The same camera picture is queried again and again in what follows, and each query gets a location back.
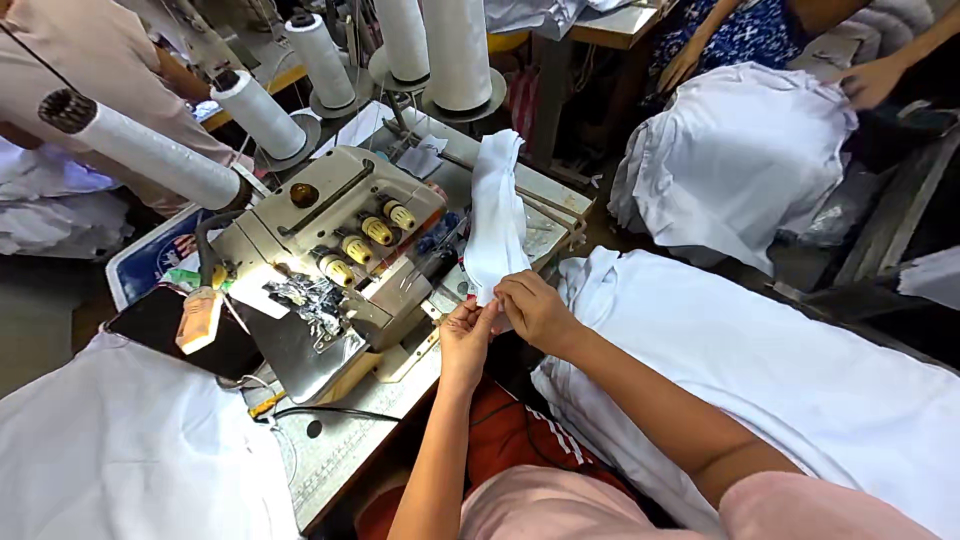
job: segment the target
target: white fabric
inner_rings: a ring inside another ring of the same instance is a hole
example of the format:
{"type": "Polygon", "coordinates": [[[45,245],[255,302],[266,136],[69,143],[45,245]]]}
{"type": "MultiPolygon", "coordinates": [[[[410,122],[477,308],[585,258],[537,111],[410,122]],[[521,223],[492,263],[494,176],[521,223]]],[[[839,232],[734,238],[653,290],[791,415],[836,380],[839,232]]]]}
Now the white fabric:
{"type": "Polygon", "coordinates": [[[507,34],[536,30],[545,37],[560,40],[588,4],[588,0],[484,0],[487,32],[507,34]]]}
{"type": "Polygon", "coordinates": [[[240,394],[117,335],[0,400],[0,476],[11,540],[300,537],[240,394]]]}
{"type": "MultiPolygon", "coordinates": [[[[561,263],[577,319],[808,474],[960,537],[960,379],[676,260],[619,256],[561,263]]],[[[721,534],[690,479],[587,376],[549,357],[532,379],[565,428],[682,525],[721,534]]]]}
{"type": "Polygon", "coordinates": [[[915,259],[900,272],[897,292],[960,309],[960,246],[915,259]]]}
{"type": "Polygon", "coordinates": [[[113,189],[119,184],[52,144],[24,150],[0,137],[0,202],[113,189]]]}
{"type": "Polygon", "coordinates": [[[753,62],[682,84],[640,124],[607,206],[661,246],[705,246],[773,275],[777,229],[805,230],[843,180],[856,115],[839,86],[753,62]]]}
{"type": "Polygon", "coordinates": [[[105,192],[0,204],[0,254],[96,258],[133,232],[127,209],[105,192]]]}
{"type": "Polygon", "coordinates": [[[445,138],[427,135],[417,146],[407,148],[396,161],[396,166],[421,180],[425,179],[444,164],[439,155],[446,148],[446,143],[445,138]]]}
{"type": "Polygon", "coordinates": [[[473,165],[473,211],[464,268],[477,288],[477,305],[493,300],[493,288],[507,274],[530,268],[523,252],[527,219],[516,194],[516,156],[523,139],[514,130],[484,135],[473,165]]]}

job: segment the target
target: pink shirt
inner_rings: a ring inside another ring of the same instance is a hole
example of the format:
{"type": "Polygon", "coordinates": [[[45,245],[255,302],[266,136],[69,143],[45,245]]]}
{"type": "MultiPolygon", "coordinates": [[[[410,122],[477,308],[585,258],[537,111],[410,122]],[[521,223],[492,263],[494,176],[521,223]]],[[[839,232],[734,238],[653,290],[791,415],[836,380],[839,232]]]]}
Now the pink shirt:
{"type": "MultiPolygon", "coordinates": [[[[759,473],[720,503],[731,540],[934,539],[893,506],[865,493],[789,473],[759,473]]],[[[597,479],[522,465],[477,488],[464,502],[460,537],[477,540],[703,540],[660,530],[621,491],[597,479]]]]}

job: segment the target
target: black cable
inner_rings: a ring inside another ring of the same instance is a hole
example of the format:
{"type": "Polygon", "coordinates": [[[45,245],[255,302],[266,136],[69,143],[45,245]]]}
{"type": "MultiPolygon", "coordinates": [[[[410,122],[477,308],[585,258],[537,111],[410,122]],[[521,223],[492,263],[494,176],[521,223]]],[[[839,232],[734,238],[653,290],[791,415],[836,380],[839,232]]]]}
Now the black cable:
{"type": "Polygon", "coordinates": [[[35,52],[33,51],[33,49],[31,49],[30,47],[28,47],[26,43],[24,43],[23,41],[21,41],[17,36],[14,36],[14,35],[13,35],[13,32],[11,32],[10,29],[7,28],[7,25],[5,25],[5,24],[0,24],[0,29],[3,29],[4,33],[7,34],[7,36],[10,36],[10,39],[12,39],[14,42],[16,42],[17,45],[20,45],[21,47],[23,47],[23,50],[25,50],[25,51],[27,51],[28,53],[30,53],[30,56],[34,57],[34,58],[36,59],[36,61],[38,61],[38,62],[40,62],[41,64],[43,64],[43,67],[46,67],[47,69],[49,69],[51,73],[53,73],[54,75],[57,76],[58,79],[60,79],[61,81],[63,81],[63,83],[64,83],[68,88],[70,88],[71,90],[77,92],[78,94],[80,93],[80,91],[77,90],[75,86],[71,85],[70,82],[66,80],[66,77],[63,77],[63,76],[60,74],[59,71],[57,71],[56,69],[54,69],[54,66],[50,65],[49,63],[47,63],[47,61],[44,60],[43,58],[41,58],[39,54],[35,53],[35,52]]]}
{"type": "Polygon", "coordinates": [[[234,210],[224,213],[218,213],[212,217],[206,218],[200,222],[197,229],[194,230],[194,237],[197,244],[197,257],[200,258],[200,285],[213,286],[213,268],[216,265],[217,254],[206,239],[206,234],[222,223],[236,219],[243,214],[245,210],[234,210]]]}
{"type": "Polygon", "coordinates": [[[500,412],[501,410],[503,410],[503,409],[505,409],[505,408],[509,408],[509,407],[511,407],[511,406],[514,406],[514,405],[523,405],[523,404],[522,404],[521,402],[509,402],[508,404],[501,405],[501,406],[495,408],[494,410],[492,410],[490,413],[487,414],[487,416],[484,416],[484,417],[481,418],[480,420],[477,420],[476,422],[471,422],[471,423],[470,423],[470,427],[472,428],[472,427],[474,427],[474,426],[478,426],[478,425],[480,425],[480,424],[483,424],[484,422],[490,420],[491,417],[492,417],[494,414],[500,412]]]}
{"type": "MultiPolygon", "coordinates": [[[[341,408],[336,406],[323,406],[323,405],[312,405],[312,406],[292,406],[285,408],[281,411],[278,411],[273,415],[275,420],[279,420],[284,416],[289,416],[291,414],[310,414],[312,412],[339,412],[341,414],[352,414],[354,416],[362,416],[364,418],[369,418],[371,420],[384,420],[387,422],[400,422],[400,418],[395,416],[389,416],[386,414],[380,414],[379,412],[370,412],[368,410],[360,410],[356,408],[341,408]]],[[[255,419],[258,424],[268,424],[270,420],[267,418],[264,419],[255,419]]]]}

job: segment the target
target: hand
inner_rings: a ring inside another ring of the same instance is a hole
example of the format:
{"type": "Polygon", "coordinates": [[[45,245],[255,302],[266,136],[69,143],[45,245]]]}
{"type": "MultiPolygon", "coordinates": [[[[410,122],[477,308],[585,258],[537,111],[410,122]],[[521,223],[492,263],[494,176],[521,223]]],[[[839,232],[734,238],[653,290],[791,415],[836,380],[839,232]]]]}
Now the hand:
{"type": "Polygon", "coordinates": [[[840,83],[854,109],[872,109],[890,95],[906,68],[895,55],[851,67],[829,82],[840,83]]]}
{"type": "Polygon", "coordinates": [[[440,325],[440,388],[444,391],[469,396],[480,383],[493,319],[499,310],[496,300],[477,307],[476,299],[470,299],[440,325]]]}
{"type": "Polygon", "coordinates": [[[564,305],[560,293],[532,270],[507,276],[493,292],[503,302],[516,333],[548,355],[565,357],[587,330],[564,305]]]}
{"type": "Polygon", "coordinates": [[[704,53],[707,47],[708,38],[704,39],[697,35],[690,38],[690,41],[684,45],[684,48],[673,57],[670,64],[666,66],[660,75],[660,81],[657,83],[657,92],[664,93],[673,90],[683,81],[690,78],[697,70],[700,63],[700,55],[704,53]]]}

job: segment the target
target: yellow tension knob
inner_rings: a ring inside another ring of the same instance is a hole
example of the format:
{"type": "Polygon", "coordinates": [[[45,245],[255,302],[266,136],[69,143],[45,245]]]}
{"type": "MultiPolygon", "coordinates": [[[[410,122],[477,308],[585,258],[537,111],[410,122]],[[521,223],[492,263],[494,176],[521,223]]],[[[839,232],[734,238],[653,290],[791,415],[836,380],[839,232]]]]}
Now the yellow tension knob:
{"type": "Polygon", "coordinates": [[[353,285],[353,271],[350,270],[350,267],[347,266],[341,258],[335,255],[328,255],[321,258],[317,266],[332,282],[342,287],[353,285]]]}
{"type": "Polygon", "coordinates": [[[404,231],[412,231],[417,227],[417,218],[414,217],[414,214],[397,201],[390,201],[384,205],[383,213],[390,216],[391,221],[404,231]]]}
{"type": "Polygon", "coordinates": [[[389,246],[394,241],[394,234],[390,232],[390,228],[375,217],[368,217],[363,220],[363,225],[360,228],[364,234],[373,238],[373,241],[380,245],[389,246]]]}
{"type": "Polygon", "coordinates": [[[343,248],[344,253],[360,264],[367,264],[373,258],[373,252],[370,251],[370,247],[367,245],[367,242],[363,241],[363,238],[355,234],[344,238],[344,241],[341,242],[340,247],[343,248]]]}

